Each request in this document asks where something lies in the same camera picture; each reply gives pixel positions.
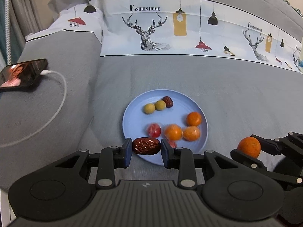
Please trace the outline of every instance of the orange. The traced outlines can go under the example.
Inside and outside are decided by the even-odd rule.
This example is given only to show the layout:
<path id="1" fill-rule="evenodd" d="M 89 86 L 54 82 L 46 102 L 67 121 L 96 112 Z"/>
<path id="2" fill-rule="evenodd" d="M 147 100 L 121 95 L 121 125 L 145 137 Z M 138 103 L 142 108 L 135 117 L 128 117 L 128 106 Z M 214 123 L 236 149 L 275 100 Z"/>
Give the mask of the orange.
<path id="1" fill-rule="evenodd" d="M 249 136 L 240 141 L 237 149 L 256 159 L 261 152 L 261 144 L 258 139 Z"/>
<path id="2" fill-rule="evenodd" d="M 187 141 L 195 141 L 200 137 L 200 130 L 196 126 L 189 126 L 183 131 L 183 138 Z"/>
<path id="3" fill-rule="evenodd" d="M 182 138 L 182 129 L 176 124 L 169 125 L 165 128 L 164 134 L 168 140 L 177 141 Z"/>
<path id="4" fill-rule="evenodd" d="M 202 122 L 201 114 L 192 112 L 186 117 L 186 122 L 189 126 L 198 126 Z"/>

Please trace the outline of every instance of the red date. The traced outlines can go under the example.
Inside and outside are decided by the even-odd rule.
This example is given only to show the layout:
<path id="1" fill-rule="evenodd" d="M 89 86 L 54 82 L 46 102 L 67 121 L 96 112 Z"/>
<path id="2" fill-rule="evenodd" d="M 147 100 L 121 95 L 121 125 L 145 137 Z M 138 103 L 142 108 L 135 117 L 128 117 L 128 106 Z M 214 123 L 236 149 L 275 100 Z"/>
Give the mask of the red date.
<path id="1" fill-rule="evenodd" d="M 161 145 L 158 139 L 151 137 L 140 137 L 133 141 L 134 153 L 142 155 L 154 155 L 160 152 Z"/>

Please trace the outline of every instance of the blue plate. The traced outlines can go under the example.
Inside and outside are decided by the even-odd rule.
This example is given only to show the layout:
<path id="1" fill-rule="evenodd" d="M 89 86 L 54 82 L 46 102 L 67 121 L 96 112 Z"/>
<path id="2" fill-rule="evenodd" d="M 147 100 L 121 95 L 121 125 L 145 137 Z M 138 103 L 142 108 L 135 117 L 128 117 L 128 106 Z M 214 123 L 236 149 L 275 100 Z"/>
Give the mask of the blue plate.
<path id="1" fill-rule="evenodd" d="M 169 96 L 174 105 L 171 108 L 165 108 L 162 111 L 155 110 L 152 114 L 145 114 L 143 107 L 148 103 L 155 103 Z M 198 153 L 205 146 L 208 137 L 208 125 L 202 109 L 192 99 L 174 90 L 155 89 L 140 94 L 133 99 L 127 106 L 122 120 L 122 129 L 125 138 L 136 139 L 138 137 L 148 137 L 146 129 L 151 123 L 158 123 L 161 127 L 161 135 L 157 139 L 161 141 L 164 136 L 166 125 L 177 124 L 182 129 L 187 126 L 186 117 L 191 112 L 198 112 L 202 116 L 202 123 L 198 126 L 201 136 L 194 142 L 187 142 L 184 139 L 176 141 L 178 147 L 189 148 L 193 153 Z M 161 153 L 155 155 L 139 155 L 143 159 L 163 166 Z"/>

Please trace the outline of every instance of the curtain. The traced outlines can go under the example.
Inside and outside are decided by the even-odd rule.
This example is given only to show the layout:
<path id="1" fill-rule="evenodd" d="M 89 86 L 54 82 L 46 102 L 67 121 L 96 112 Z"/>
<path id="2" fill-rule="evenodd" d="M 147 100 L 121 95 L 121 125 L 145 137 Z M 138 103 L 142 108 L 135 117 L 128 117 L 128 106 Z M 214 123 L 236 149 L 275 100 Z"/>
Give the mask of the curtain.
<path id="1" fill-rule="evenodd" d="M 5 16 L 4 16 L 4 0 L 0 0 L 0 52 L 6 62 L 6 45 L 5 45 Z M 11 48 L 12 48 L 12 63 L 16 63 L 21 55 L 25 45 L 25 39 L 21 34 L 17 23 L 14 11 L 10 9 L 11 20 Z"/>
<path id="2" fill-rule="evenodd" d="M 12 0 L 12 4 L 24 37 L 43 29 L 33 0 Z"/>

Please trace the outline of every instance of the red cherry tomato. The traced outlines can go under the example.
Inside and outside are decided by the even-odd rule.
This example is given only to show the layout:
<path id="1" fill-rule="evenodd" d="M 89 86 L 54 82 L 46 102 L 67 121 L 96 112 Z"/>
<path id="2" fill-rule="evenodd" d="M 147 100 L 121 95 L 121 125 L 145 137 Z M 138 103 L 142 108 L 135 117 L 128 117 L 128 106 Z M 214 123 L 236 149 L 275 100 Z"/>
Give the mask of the red cherry tomato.
<path id="1" fill-rule="evenodd" d="M 157 123 L 152 123 L 147 128 L 147 133 L 149 137 L 159 137 L 161 135 L 161 128 Z"/>
<path id="2" fill-rule="evenodd" d="M 175 141 L 169 141 L 169 145 L 170 145 L 172 148 L 178 147 Z"/>

